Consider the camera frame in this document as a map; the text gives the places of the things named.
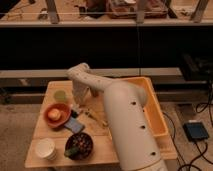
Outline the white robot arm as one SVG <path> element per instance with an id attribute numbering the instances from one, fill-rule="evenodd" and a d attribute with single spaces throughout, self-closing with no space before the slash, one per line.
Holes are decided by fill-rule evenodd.
<path id="1" fill-rule="evenodd" d="M 143 112 L 147 103 L 145 90 L 127 81 L 90 74 L 89 70 L 86 63 L 68 69 L 73 95 L 75 101 L 81 103 L 82 87 L 103 93 L 104 112 L 121 169 L 168 171 Z"/>

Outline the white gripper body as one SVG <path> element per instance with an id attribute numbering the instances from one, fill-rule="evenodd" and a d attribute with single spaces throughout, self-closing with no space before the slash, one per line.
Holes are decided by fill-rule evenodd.
<path id="1" fill-rule="evenodd" d="M 88 91 L 89 91 L 88 86 L 81 83 L 74 83 L 72 93 L 75 103 L 78 105 L 82 105 L 84 103 L 84 99 Z"/>

